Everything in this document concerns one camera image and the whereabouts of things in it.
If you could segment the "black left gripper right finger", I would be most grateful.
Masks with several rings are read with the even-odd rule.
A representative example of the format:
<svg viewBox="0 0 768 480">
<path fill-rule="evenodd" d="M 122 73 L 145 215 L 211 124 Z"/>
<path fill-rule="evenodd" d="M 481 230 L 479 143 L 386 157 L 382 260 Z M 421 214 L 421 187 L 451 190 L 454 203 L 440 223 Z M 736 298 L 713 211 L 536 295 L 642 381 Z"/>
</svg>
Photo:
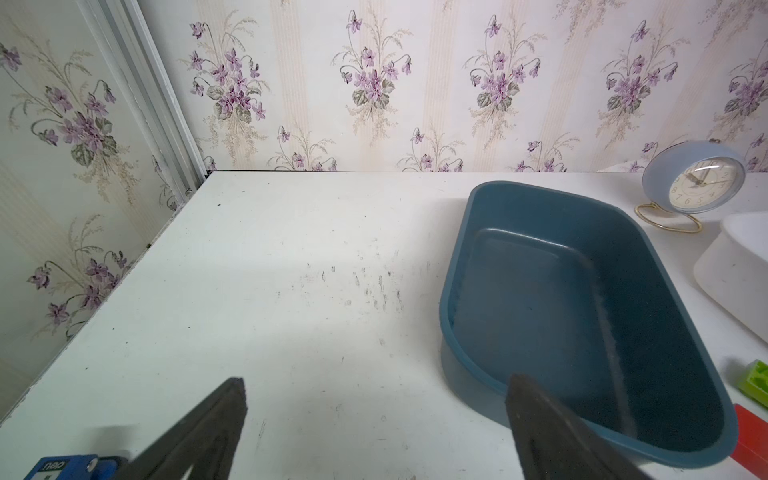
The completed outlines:
<svg viewBox="0 0 768 480">
<path fill-rule="evenodd" d="M 646 479 L 532 377 L 510 377 L 505 407 L 526 479 Z"/>
</svg>

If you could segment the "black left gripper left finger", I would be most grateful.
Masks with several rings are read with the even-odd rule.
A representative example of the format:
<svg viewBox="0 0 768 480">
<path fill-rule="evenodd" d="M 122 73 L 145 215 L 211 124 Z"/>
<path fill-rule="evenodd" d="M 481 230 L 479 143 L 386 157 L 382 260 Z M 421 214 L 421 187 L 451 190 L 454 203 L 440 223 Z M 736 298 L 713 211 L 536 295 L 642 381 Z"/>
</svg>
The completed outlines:
<svg viewBox="0 0 768 480">
<path fill-rule="evenodd" d="M 118 470 L 118 479 L 227 479 L 247 415 L 244 380 L 231 377 Z"/>
</svg>

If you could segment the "red lego brick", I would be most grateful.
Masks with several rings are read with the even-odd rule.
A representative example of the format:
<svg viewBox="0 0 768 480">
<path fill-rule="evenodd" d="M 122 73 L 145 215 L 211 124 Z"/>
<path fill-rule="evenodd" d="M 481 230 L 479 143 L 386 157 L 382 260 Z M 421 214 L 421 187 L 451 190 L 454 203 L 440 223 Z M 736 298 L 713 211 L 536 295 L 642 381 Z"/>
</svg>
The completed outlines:
<svg viewBox="0 0 768 480">
<path fill-rule="evenodd" d="M 760 480 L 768 479 L 767 422 L 739 404 L 737 445 L 730 457 Z"/>
</svg>

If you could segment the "green lego brick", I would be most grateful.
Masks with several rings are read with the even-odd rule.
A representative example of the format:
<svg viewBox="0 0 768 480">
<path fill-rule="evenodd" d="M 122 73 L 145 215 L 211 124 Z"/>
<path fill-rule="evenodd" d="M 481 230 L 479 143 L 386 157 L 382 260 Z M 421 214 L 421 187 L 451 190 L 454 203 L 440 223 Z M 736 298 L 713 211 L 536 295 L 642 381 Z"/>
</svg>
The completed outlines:
<svg viewBox="0 0 768 480">
<path fill-rule="evenodd" d="M 768 408 L 768 366 L 761 360 L 754 360 L 744 370 L 737 384 L 747 397 Z"/>
</svg>

